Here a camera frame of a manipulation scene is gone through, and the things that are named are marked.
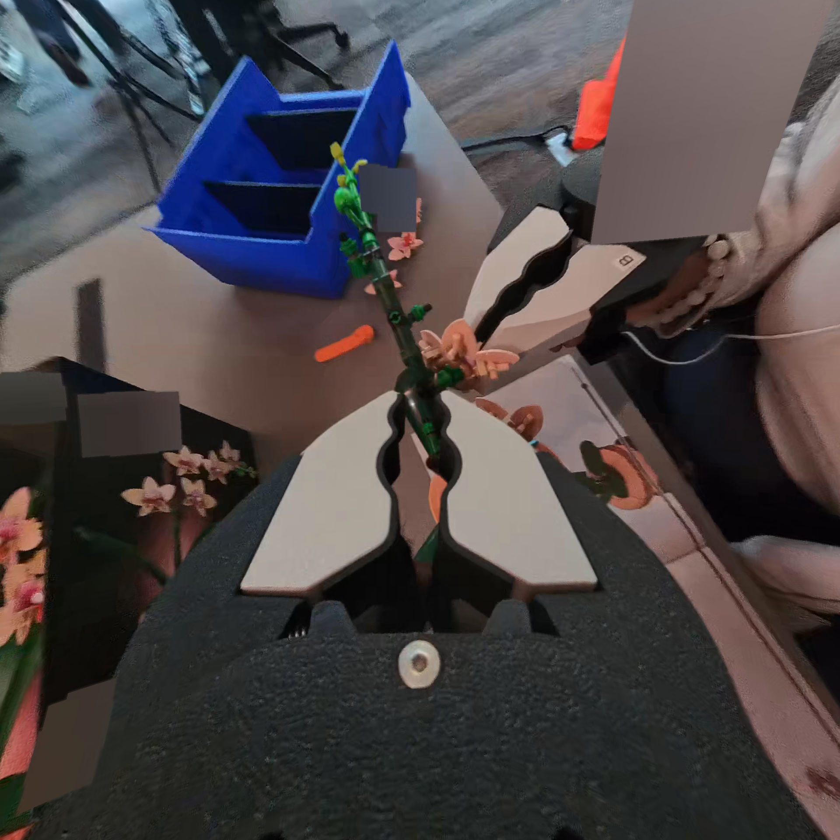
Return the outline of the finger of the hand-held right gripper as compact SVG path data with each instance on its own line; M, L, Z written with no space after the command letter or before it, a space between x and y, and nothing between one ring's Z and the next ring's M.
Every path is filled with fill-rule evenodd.
M572 232L561 213L539 205L488 253L464 313L479 343L488 343L506 317L562 276L571 247Z
M481 349L516 354L518 362L508 375L525 375L551 364L584 337L595 305L646 259L640 248L628 245L583 245L562 276L504 316Z

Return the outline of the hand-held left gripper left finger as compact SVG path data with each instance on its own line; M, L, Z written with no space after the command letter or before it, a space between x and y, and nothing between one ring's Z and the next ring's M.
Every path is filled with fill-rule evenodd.
M247 595L304 596L388 550L400 529L403 397L385 392L301 454L240 584Z

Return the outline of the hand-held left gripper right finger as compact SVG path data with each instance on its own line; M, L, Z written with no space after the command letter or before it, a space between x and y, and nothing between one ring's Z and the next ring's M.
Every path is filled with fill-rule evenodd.
M595 571L530 443L452 392L442 403L455 464L440 503L438 574L453 597L593 592Z

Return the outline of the green toy flower stem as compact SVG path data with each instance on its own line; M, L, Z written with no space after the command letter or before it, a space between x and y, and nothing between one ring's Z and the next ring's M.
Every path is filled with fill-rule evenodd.
M359 159L352 166L348 165L339 142L331 143L330 153L340 168L334 204L358 233L353 237L341 234L340 250L351 274L372 282L403 362L395 389L404 396L406 417L425 450L426 466L438 473L445 458L442 394L455 388L464 374L451 369L435 373L426 367L413 326L423 321L432 307L424 304L405 310L397 296L394 279L375 232L374 216L363 209L359 174L367 161Z

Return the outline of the grey desk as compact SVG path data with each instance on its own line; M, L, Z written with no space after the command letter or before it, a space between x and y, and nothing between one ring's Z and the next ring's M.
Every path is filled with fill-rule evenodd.
M106 234L111 370L308 446L393 392L397 355L322 374L337 303L226 287L151 234ZM825 838L750 723L699 613L655 553L538 455L597 576L589 592L448 602L394 629L350 596L240 584L301 455L201 541L119 667L96 780L33 838Z

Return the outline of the person's right hand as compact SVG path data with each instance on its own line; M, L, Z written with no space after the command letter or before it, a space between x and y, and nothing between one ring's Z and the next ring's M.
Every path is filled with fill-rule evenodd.
M672 322L691 309L686 302L707 277L707 250L690 254L657 294L626 310L625 323L636 328L655 328Z

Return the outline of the orange plastic object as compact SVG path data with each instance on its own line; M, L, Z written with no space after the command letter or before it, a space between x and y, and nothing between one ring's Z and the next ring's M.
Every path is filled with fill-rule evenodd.
M604 77L583 85L570 143L575 153L593 150L606 140L625 43L624 38Z

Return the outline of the orange brick separator tool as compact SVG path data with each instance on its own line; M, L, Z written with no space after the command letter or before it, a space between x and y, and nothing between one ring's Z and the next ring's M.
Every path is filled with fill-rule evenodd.
M314 352L314 359L321 364L334 361L339 357L372 343L375 340L375 330L369 324L361 325L351 334L342 337Z

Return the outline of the person's leg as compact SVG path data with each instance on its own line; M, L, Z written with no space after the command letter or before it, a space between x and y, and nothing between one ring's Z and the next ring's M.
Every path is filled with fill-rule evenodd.
M839 226L809 244L764 292L759 413L786 474L839 512Z
M839 614L839 548L759 535L730 544L765 591L812 613Z

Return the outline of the white instruction booklet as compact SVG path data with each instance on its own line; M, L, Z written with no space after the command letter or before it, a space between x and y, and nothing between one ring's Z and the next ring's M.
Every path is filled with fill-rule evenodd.
M581 445L619 443L653 499L611 507L651 548L699 613L718 647L760 744L825 838L839 837L838 663L818 636L796 637L791 619L762 589L698 498L681 464L611 367L577 353L520 373L482 380L478 396L505 415L542 408L537 439L571 471Z

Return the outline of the black box with orchid print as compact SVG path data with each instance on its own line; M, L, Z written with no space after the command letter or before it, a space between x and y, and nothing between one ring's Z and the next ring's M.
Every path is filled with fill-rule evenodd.
M242 427L73 360L2 374L2 838L49 707L114 677L193 546L256 487Z

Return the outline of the blue plastic bin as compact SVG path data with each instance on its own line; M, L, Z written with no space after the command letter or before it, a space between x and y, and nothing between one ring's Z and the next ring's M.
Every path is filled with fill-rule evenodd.
M150 231L228 285L341 298L350 269L340 240L358 229L335 205L345 170L331 148L348 165L396 167L410 105L394 40L360 90L281 93L241 59L186 146Z

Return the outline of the dark tape strip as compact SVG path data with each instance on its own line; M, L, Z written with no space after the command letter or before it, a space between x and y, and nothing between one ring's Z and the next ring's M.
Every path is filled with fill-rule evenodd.
M75 289L77 361L102 374L108 372L108 353L100 278L89 279Z

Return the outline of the black office chair base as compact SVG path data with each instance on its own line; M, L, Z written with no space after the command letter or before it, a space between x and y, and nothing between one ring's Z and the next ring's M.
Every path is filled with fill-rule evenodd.
M281 71L286 64L291 64L322 81L331 91L345 89L343 84L295 47L321 35L330 35L339 50L345 53L350 49L350 36L344 29L334 22L285 24L280 17L277 3L273 1L258 1L255 14L259 31L258 45L262 48L259 63L262 70Z

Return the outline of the black tripod legs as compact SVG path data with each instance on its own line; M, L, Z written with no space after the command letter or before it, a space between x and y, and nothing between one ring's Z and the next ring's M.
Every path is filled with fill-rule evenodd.
M59 7L67 26L106 68L117 93L127 95L130 104L139 107L142 101L152 102L175 115L195 123L200 122L207 110L204 90L205 77L209 72L207 64L171 3L145 1L142 2L142 6L150 18L162 49L156 50L148 45L126 25L118 22L111 12L107 12L119 31L126 54L124 58L112 56L110 59L105 57L100 48L93 45L91 38L82 30L78 18L83 18L83 13L77 8L71 13L70 2L60 2ZM185 94L186 105L183 107L174 104L142 82L140 70L145 67L151 67L174 81Z

